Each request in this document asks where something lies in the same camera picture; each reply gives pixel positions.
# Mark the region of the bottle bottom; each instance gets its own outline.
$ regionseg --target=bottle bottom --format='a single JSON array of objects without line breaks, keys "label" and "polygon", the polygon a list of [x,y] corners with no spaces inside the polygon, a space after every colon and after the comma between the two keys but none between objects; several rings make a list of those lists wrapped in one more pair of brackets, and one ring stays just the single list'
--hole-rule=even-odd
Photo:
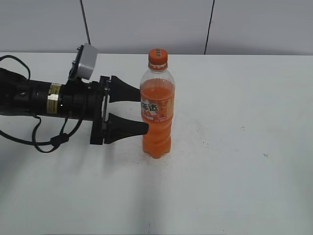
[{"label": "bottle bottom", "polygon": [[145,153],[149,153],[154,159],[161,158],[164,154],[171,151],[171,136],[162,143],[148,143],[145,138],[142,140],[142,148]]}]

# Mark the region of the bottle label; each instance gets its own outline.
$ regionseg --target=bottle label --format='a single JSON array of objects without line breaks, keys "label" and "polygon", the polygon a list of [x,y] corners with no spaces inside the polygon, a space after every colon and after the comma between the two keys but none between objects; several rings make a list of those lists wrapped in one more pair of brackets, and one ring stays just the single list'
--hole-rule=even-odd
[{"label": "bottle label", "polygon": [[164,100],[151,100],[141,96],[141,114],[152,122],[163,122],[174,114],[174,95]]}]

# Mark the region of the orange bottle cap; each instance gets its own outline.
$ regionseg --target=orange bottle cap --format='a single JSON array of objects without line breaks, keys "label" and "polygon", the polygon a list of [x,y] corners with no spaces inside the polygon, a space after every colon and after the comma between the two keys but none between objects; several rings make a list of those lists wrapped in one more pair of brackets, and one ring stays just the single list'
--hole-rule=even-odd
[{"label": "orange bottle cap", "polygon": [[168,53],[164,49],[156,48],[149,52],[148,67],[154,71],[162,71],[167,69]]}]

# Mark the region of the white table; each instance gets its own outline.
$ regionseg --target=white table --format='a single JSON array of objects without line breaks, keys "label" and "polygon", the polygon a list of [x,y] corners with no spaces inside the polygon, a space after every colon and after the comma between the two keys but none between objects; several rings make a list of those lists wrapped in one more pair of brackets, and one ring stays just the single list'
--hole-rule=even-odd
[{"label": "white table", "polygon": [[[13,54],[32,79],[58,83],[75,57]],[[92,79],[138,86],[146,69],[146,55],[100,54]],[[313,234],[313,57],[171,55],[169,70],[173,147],[160,160],[141,137],[89,145],[88,121],[51,154],[1,138],[0,234]],[[139,103],[109,110],[141,120]],[[0,117],[1,130],[28,140],[36,123]],[[44,117],[38,139],[62,123]]]}]

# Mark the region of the plastic bottle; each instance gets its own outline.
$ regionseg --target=plastic bottle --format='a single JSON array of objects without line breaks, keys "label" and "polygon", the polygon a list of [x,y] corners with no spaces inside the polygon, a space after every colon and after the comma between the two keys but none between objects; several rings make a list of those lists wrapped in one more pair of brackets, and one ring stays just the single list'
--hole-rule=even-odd
[{"label": "plastic bottle", "polygon": [[175,82],[167,70],[167,60],[167,51],[159,48],[150,51],[149,69],[140,83],[141,116],[149,124],[142,147],[156,159],[170,152],[172,142]]}]

